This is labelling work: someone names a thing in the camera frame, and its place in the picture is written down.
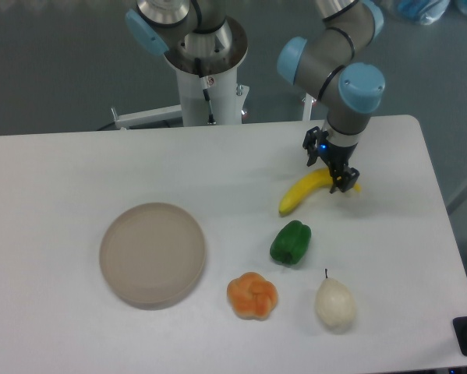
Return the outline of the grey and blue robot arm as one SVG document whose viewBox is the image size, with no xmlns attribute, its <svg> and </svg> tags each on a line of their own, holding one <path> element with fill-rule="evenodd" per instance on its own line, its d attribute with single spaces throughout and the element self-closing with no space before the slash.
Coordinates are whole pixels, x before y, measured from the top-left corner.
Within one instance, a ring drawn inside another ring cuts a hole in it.
<svg viewBox="0 0 467 374">
<path fill-rule="evenodd" d="M 371 1 L 318 1 L 317 10 L 324 32 L 315 41 L 292 38 L 277 71 L 327 108 L 325 123 L 307 131 L 302 145 L 310 164 L 327 165 L 331 188 L 346 192 L 359 177 L 349 159 L 385 88 L 381 71 L 355 55 L 377 37 L 384 18 Z M 241 122 L 236 73 L 248 40 L 225 2 L 138 1 L 125 21 L 144 50 L 175 70 L 185 125 Z"/>
</svg>

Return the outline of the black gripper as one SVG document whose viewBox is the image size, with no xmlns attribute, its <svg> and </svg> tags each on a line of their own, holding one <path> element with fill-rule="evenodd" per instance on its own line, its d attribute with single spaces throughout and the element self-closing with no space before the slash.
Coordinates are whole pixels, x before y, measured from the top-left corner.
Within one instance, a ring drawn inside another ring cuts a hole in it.
<svg viewBox="0 0 467 374">
<path fill-rule="evenodd" d="M 355 187 L 360 176 L 359 171 L 348 164 L 357 144 L 337 146 L 327 139 L 321 139 L 321 136 L 322 131 L 318 126 L 306 132 L 302 142 L 302 148 L 306 151 L 308 157 L 306 166 L 314 165 L 320 157 L 330 172 L 332 180 L 330 193 L 347 192 Z"/>
</svg>

